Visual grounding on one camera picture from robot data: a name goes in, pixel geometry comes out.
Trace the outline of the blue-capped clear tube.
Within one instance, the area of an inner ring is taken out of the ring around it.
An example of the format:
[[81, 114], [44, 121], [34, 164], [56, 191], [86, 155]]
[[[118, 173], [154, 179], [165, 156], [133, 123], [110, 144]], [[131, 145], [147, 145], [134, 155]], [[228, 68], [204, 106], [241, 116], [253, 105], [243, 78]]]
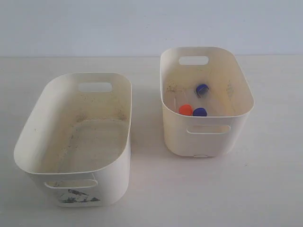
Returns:
[[193, 110], [192, 115], [193, 116], [206, 117], [207, 116], [207, 111], [204, 108], [199, 107], [199, 108], [196, 108], [196, 109]]
[[207, 116], [220, 116], [224, 112], [223, 104], [206, 84], [183, 90], [193, 110], [199, 107], [207, 111]]

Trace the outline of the orange-capped clear tube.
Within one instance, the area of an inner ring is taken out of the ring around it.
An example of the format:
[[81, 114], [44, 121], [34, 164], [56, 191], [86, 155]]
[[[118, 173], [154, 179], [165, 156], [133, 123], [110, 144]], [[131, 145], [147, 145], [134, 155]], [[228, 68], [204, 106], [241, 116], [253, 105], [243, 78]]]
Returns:
[[180, 115], [191, 116], [193, 108], [189, 103], [187, 96], [184, 92], [175, 93], [176, 110]]

